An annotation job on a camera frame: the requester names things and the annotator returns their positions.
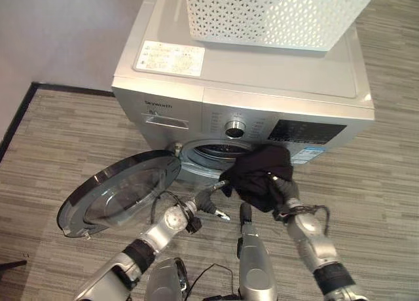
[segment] control knob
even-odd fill
[[[230,121],[225,125],[225,134],[231,139],[239,139],[244,135],[246,125],[241,121]]]

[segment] control panel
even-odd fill
[[[341,124],[279,120],[268,139],[271,141],[324,145],[345,127]]]

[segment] brand logo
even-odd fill
[[[153,101],[144,101],[149,106],[155,106],[155,107],[161,107],[161,108],[172,108],[172,105],[169,105],[168,103],[155,103]]]

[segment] white wall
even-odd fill
[[[0,140],[32,81],[110,90],[142,0],[0,0]]]

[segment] black baseboard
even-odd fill
[[[58,84],[48,84],[48,83],[39,83],[32,82],[29,90],[27,90],[25,97],[23,98],[20,106],[13,117],[12,122],[7,128],[6,134],[3,137],[2,142],[0,143],[0,162],[6,154],[6,151],[10,145],[10,142],[13,139],[14,134],[16,133],[20,122],[22,121],[29,104],[31,103],[34,95],[38,89],[43,90],[55,90],[57,92],[69,92],[69,93],[79,93],[86,95],[95,95],[95,96],[105,96],[105,97],[114,97],[115,95],[112,92],[105,90],[93,90],[90,88],[81,88],[74,86],[58,85]]]

